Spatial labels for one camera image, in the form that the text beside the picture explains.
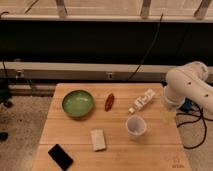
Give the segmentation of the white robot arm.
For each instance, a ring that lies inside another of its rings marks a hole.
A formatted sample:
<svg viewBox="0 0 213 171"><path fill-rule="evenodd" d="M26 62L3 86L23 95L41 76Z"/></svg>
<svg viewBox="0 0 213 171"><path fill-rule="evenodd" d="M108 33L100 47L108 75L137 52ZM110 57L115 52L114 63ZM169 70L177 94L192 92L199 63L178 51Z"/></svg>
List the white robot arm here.
<svg viewBox="0 0 213 171"><path fill-rule="evenodd" d="M166 74L162 103L168 110L176 110L188 98L213 114L213 87L206 83L208 76L208 67L199 61L172 68Z"/></svg>

